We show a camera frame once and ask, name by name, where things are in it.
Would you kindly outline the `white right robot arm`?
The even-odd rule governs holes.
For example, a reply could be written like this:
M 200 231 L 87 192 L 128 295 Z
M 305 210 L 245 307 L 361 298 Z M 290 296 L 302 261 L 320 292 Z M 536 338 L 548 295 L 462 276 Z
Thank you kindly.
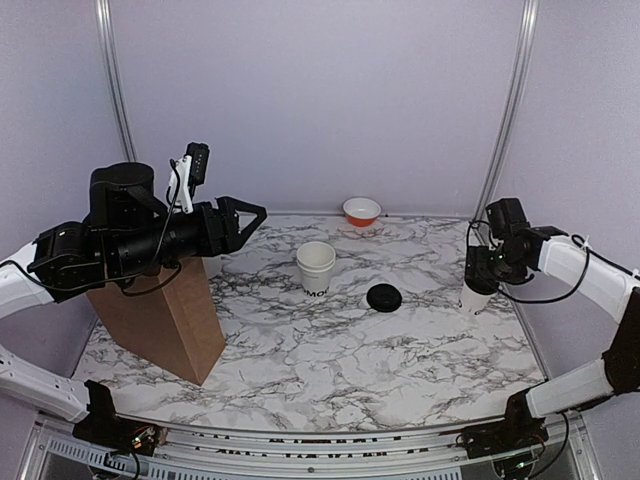
M 529 437 L 535 421 L 550 414 L 597 404 L 639 390 L 639 273 L 603 260 L 577 235 L 551 227 L 505 231 L 498 245 L 467 243 L 459 305 L 479 313 L 502 285 L 523 285 L 543 274 L 568 285 L 559 303 L 579 294 L 617 325 L 607 350 L 597 359 L 528 390 L 512 395 L 495 438 L 515 448 Z

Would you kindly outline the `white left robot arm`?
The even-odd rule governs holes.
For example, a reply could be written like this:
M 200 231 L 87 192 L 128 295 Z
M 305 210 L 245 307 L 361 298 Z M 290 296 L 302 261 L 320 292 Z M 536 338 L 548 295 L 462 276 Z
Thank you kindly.
M 87 295 L 121 347 L 203 384 L 225 347 L 203 262 L 239 251 L 267 217 L 231 197 L 192 203 L 203 178 L 174 163 L 162 202 L 150 166 L 96 169 L 84 220 L 41 233 L 2 262 L 2 314 Z

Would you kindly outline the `single white paper cup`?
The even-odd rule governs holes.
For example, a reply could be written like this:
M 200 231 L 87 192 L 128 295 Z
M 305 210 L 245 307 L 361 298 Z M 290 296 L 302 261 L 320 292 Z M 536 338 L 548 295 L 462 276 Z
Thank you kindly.
M 479 315 L 486 308 L 492 297 L 493 294 L 478 293 L 464 283 L 458 306 L 460 311 L 467 316 Z

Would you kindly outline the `black coffee cup lid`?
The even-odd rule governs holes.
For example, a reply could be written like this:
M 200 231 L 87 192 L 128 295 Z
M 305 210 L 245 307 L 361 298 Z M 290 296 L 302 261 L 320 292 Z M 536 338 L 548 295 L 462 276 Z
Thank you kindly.
M 475 294 L 482 296 L 494 295 L 498 290 L 498 285 L 495 282 L 485 281 L 482 279 L 466 279 L 465 285 Z

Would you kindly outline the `white paper cups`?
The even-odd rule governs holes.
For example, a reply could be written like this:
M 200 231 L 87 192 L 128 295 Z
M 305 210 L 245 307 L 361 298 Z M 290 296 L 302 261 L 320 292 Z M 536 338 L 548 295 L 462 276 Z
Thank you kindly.
M 306 242 L 296 251 L 296 263 L 303 292 L 310 298 L 326 297 L 336 263 L 334 248 L 321 241 Z

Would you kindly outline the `brown paper bag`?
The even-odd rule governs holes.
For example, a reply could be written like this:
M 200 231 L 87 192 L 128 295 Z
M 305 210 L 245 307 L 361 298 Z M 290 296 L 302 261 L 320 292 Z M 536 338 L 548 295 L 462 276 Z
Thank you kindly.
M 196 385 L 205 382 L 226 346 L 201 258 L 181 261 L 181 273 L 135 280 L 133 296 L 109 284 L 87 297 L 113 340 L 127 351 Z

